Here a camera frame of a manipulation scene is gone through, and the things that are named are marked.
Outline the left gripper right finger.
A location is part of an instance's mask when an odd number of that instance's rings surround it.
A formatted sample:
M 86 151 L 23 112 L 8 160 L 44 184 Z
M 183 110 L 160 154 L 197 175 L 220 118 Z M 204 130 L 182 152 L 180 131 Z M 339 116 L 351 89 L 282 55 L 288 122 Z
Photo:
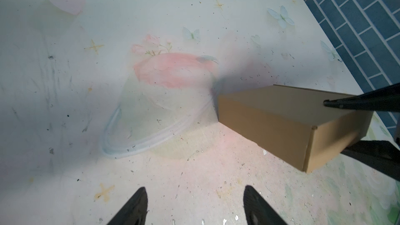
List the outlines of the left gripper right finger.
M 243 205 L 248 225 L 287 225 L 278 213 L 250 185 L 245 187 Z

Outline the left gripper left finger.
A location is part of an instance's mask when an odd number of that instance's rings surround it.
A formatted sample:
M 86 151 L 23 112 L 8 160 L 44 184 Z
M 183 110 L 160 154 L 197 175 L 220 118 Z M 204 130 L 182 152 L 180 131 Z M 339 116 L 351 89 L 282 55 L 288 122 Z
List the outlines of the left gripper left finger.
M 108 222 L 108 225 L 145 225 L 148 208 L 146 188 L 140 187 Z

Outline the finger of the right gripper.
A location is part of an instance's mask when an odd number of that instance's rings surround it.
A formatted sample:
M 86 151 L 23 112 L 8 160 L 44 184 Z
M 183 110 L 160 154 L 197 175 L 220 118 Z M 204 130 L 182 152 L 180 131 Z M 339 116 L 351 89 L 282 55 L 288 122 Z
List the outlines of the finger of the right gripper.
M 351 157 L 392 179 L 400 180 L 400 150 L 389 141 L 361 140 L 341 154 Z
M 350 98 L 325 100 L 324 106 L 349 110 L 400 112 L 400 84 Z

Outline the brown cardboard box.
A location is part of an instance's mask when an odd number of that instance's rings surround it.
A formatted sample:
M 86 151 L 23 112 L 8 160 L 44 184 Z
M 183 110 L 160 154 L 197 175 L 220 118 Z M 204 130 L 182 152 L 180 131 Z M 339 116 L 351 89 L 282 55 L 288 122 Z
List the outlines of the brown cardboard box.
M 296 169 L 311 173 L 364 138 L 373 112 L 330 108 L 342 93 L 272 85 L 218 97 L 218 120 Z

